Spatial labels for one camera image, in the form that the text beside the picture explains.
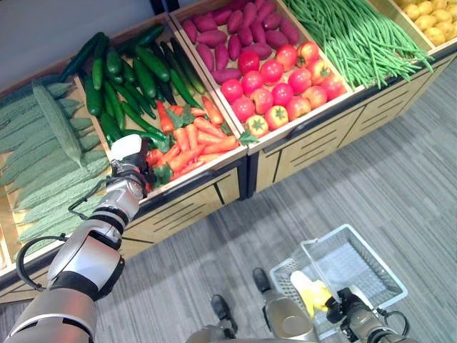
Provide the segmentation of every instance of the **white wire basket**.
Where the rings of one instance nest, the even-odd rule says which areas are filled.
[[[312,281],[322,280],[335,299],[337,291],[356,286],[376,308],[386,308],[408,295],[408,290],[361,235],[344,224],[320,239],[304,241],[286,261],[270,271],[278,292],[292,298],[306,313],[300,295],[291,283],[291,274],[301,270]],[[326,313],[316,311],[313,318],[320,339],[338,331]]]

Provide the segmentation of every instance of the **yellow glove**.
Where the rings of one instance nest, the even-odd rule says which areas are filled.
[[[296,271],[291,275],[291,283],[300,294],[310,318],[314,317],[314,309],[327,311],[325,303],[331,293],[321,280],[312,282],[303,272]]]

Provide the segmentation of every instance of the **red tomato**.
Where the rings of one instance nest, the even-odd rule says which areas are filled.
[[[268,133],[268,124],[266,123],[266,120],[257,114],[248,118],[246,127],[249,129],[249,132],[257,138],[265,136]]]
[[[273,94],[265,88],[256,89],[251,99],[256,105],[257,114],[265,114],[273,106]]]
[[[309,87],[303,96],[311,103],[311,109],[317,109],[319,106],[324,105],[327,102],[327,93],[321,86]]]
[[[288,120],[293,121],[311,111],[311,103],[301,96],[294,96],[286,106]]]
[[[271,59],[260,68],[260,74],[267,86],[273,86],[283,76],[283,66],[277,60]]]
[[[283,106],[273,106],[265,114],[268,128],[273,131],[288,123],[287,111]]]
[[[285,106],[292,99],[293,89],[289,84],[281,82],[273,88],[271,93],[274,105]]]
[[[319,58],[319,47],[313,41],[307,41],[297,49],[297,67],[306,68],[312,61]]]
[[[244,95],[250,96],[253,91],[263,86],[263,77],[258,71],[248,71],[246,75],[243,76],[241,85],[243,86]]]
[[[318,86],[331,75],[330,66],[323,59],[312,61],[308,66],[308,70],[311,72],[313,86]]]
[[[328,101],[338,98],[340,95],[346,93],[343,81],[336,75],[332,75],[323,80],[321,87],[326,90]]]
[[[230,79],[225,81],[221,87],[222,94],[226,97],[227,101],[232,104],[239,97],[243,96],[243,87],[240,81]]]
[[[260,59],[254,51],[244,51],[238,57],[238,69],[243,75],[251,70],[258,71],[259,66]]]
[[[300,68],[295,70],[288,77],[288,84],[291,85],[293,93],[299,95],[311,87],[311,72],[308,69]]]
[[[284,71],[291,70],[297,62],[297,58],[297,50],[290,44],[283,45],[275,55],[275,59],[281,63]]]
[[[235,112],[236,118],[241,122],[245,122],[250,116],[253,116],[256,110],[254,103],[245,96],[238,98],[231,105],[231,108]]]

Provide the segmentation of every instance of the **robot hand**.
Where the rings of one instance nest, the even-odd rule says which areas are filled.
[[[94,340],[95,301],[109,294],[121,276],[121,235],[139,210],[146,180],[151,178],[147,150],[147,141],[138,135],[113,144],[106,195],[62,246],[49,267],[48,288],[25,309],[6,343]]]

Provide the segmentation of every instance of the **wall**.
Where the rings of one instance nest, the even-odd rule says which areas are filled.
[[[0,1],[0,89],[153,15],[149,0]]]

